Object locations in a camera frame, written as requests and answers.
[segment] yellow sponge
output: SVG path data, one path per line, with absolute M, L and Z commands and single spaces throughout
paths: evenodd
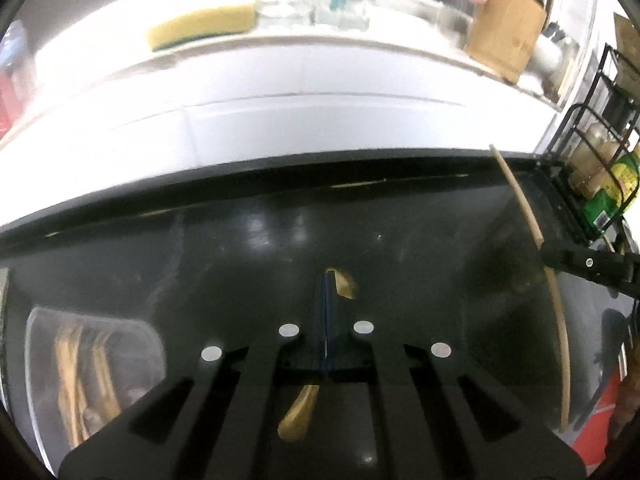
M 151 50 L 221 34 L 235 34 L 254 28 L 255 4 L 199 9 L 151 28 L 146 42 Z

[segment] bottle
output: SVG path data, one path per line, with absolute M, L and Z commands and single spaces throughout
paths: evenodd
M 616 153 L 619 144 L 609 133 L 609 129 L 603 123 L 596 121 L 588 127 L 585 137 L 588 143 L 608 163 Z M 603 174 L 608 174 L 598 157 L 586 142 L 581 142 L 574 149 L 568 160 L 574 172 L 569 177 L 569 186 L 591 199 L 600 189 Z
M 611 173 L 620 184 L 622 193 L 611 176 L 607 174 L 603 179 L 602 188 L 583 206 L 582 212 L 585 218 L 598 231 L 602 231 L 622 203 L 636 189 L 640 180 L 638 166 L 640 166 L 640 143 L 631 153 L 620 157 L 611 168 Z

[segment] spice rack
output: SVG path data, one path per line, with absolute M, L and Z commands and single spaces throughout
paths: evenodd
M 599 238 L 622 218 L 640 187 L 639 178 L 636 180 L 635 189 L 631 192 L 623 190 L 623 184 L 612 172 L 615 163 L 622 156 L 627 155 L 636 173 L 640 173 L 634 158 L 630 156 L 631 148 L 629 147 L 631 133 L 640 118 L 640 104 L 636 103 L 628 92 L 620 88 L 607 75 L 606 67 L 612 65 L 618 73 L 624 70 L 640 80 L 640 71 L 624 55 L 607 44 L 584 101 L 569 108 L 542 156 L 552 183 L 560 192 L 569 211 L 575 216 L 588 242 Z M 594 124 L 599 124 L 601 131 L 603 128 L 606 130 L 607 143 L 614 144 L 612 149 L 609 147 L 612 155 L 603 154 L 603 147 L 595 146 L 593 138 L 590 139 L 588 130 Z M 572 175 L 580 170 L 575 164 L 576 153 L 579 155 L 586 153 L 592 163 L 591 175 L 597 175 L 602 181 L 613 182 L 620 193 L 622 203 L 611 215 L 598 218 L 599 222 L 591 223 L 587 220 L 583 213 L 587 199 L 574 190 L 575 186 L 571 185 L 572 180 L 576 180 Z

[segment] white tile wall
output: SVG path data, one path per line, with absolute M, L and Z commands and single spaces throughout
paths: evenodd
M 187 57 L 175 90 L 184 106 L 300 93 L 303 46 L 262 46 Z
M 0 152 L 0 224 L 49 206 L 198 165 L 184 113 L 168 112 L 112 130 L 79 131 L 53 114 Z
M 518 109 L 335 95 L 245 100 L 189 108 L 187 114 L 203 165 L 340 150 L 486 150 L 490 143 L 532 152 L 553 117 L 542 108 L 523 120 Z
M 428 57 L 357 46 L 309 47 L 303 88 L 311 93 L 410 96 L 467 103 L 481 78 Z
M 175 68 L 108 80 L 63 105 L 85 127 L 111 129 L 182 107 L 184 81 Z

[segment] white circular marker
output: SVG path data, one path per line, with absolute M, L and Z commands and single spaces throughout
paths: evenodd
M 300 332 L 300 328 L 293 323 L 285 323 L 278 329 L 278 333 L 282 337 L 293 337 L 298 335 L 298 332 Z
M 373 332 L 373 323 L 370 321 L 356 321 L 353 330 L 358 334 L 370 334 Z
M 431 353 L 436 357 L 449 357 L 451 355 L 451 347 L 446 343 L 434 343 L 431 345 Z
M 207 346 L 200 352 L 203 361 L 217 361 L 222 357 L 222 348 L 219 346 Z

